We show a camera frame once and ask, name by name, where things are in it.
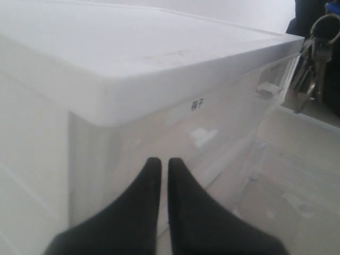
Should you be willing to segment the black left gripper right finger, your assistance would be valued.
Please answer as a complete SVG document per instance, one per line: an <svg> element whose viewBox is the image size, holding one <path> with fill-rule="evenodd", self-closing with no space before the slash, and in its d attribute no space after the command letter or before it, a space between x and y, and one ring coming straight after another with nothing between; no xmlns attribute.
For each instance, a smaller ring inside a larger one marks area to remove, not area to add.
<svg viewBox="0 0 340 255"><path fill-rule="evenodd" d="M288 254L278 238L214 200L181 158L168 162L167 195L173 254Z"/></svg>

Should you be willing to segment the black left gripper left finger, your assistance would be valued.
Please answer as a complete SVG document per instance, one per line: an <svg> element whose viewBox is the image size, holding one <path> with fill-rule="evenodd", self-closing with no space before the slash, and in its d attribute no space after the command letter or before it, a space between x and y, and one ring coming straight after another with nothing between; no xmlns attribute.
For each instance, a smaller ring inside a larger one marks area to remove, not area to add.
<svg viewBox="0 0 340 255"><path fill-rule="evenodd" d="M155 254L162 162L146 160L138 176L109 206L56 235L45 254Z"/></svg>

